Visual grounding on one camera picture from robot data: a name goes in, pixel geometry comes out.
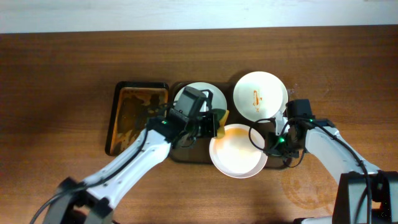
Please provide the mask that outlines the green and yellow sponge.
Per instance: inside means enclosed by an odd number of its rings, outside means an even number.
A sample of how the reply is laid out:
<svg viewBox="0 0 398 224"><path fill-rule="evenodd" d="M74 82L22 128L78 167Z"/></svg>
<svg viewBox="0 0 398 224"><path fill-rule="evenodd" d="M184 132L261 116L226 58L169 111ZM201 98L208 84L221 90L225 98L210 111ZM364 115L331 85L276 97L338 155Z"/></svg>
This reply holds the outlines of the green and yellow sponge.
<svg viewBox="0 0 398 224"><path fill-rule="evenodd" d="M216 108L213 110L216 121L215 139L221 139L225 136L225 123L229 116L229 110Z"/></svg>

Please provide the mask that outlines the pale blue plate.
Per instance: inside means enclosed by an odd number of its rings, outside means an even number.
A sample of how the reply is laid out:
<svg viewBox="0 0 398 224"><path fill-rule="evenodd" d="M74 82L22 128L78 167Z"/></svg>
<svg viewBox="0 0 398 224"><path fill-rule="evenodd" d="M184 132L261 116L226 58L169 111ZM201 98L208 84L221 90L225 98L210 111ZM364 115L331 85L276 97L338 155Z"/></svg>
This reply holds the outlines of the pale blue plate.
<svg viewBox="0 0 398 224"><path fill-rule="evenodd" d="M216 86L214 86L210 83L205 83L205 82L194 82L194 83L190 83L187 85L183 85L183 87L175 94L173 101L178 101L185 86L190 86L197 90L208 90L208 91L212 92L213 97L211 99L211 109L227 110L227 101L226 101L224 94L221 92L221 90L219 88L217 88ZM200 112L206 112L208 110L209 110L208 106L206 105L206 102L204 102L201 107Z"/></svg>

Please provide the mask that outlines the white plate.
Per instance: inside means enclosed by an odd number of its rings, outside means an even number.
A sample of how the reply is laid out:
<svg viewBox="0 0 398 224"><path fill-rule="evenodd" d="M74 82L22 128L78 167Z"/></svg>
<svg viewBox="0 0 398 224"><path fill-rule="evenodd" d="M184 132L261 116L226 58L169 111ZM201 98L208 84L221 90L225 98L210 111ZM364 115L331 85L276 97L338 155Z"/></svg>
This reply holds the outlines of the white plate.
<svg viewBox="0 0 398 224"><path fill-rule="evenodd" d="M237 111L250 121L282 114L288 98L283 82L268 72L244 75L233 90L233 102Z"/></svg>
<svg viewBox="0 0 398 224"><path fill-rule="evenodd" d="M244 124L225 126L225 136L212 138L209 154L214 166L236 179L245 179L258 174L268 160L259 148L265 146L265 140L259 132Z"/></svg>

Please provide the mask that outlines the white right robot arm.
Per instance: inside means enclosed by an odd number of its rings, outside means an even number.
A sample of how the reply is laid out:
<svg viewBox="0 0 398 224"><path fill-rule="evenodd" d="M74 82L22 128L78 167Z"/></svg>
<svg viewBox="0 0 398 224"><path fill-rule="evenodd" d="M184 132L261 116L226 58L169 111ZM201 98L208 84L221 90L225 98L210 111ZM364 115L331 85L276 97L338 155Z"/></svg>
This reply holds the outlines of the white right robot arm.
<svg viewBox="0 0 398 224"><path fill-rule="evenodd" d="M397 172L383 171L356 152L328 119L317 119L308 99L286 104L261 149L267 156L314 155L338 184L332 215L294 223L397 223Z"/></svg>

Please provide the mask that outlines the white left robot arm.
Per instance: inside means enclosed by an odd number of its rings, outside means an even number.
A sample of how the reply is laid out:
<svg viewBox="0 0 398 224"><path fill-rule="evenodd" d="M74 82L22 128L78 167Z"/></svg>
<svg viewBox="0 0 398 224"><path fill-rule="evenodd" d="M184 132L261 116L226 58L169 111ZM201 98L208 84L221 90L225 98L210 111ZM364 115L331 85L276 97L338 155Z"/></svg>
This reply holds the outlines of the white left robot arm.
<svg viewBox="0 0 398 224"><path fill-rule="evenodd" d="M222 137L228 110L212 107L210 90L185 87L179 99L149 118L127 149L81 182L65 179L57 193L32 217L45 212L44 223L113 223L121 199L149 170L185 141Z"/></svg>

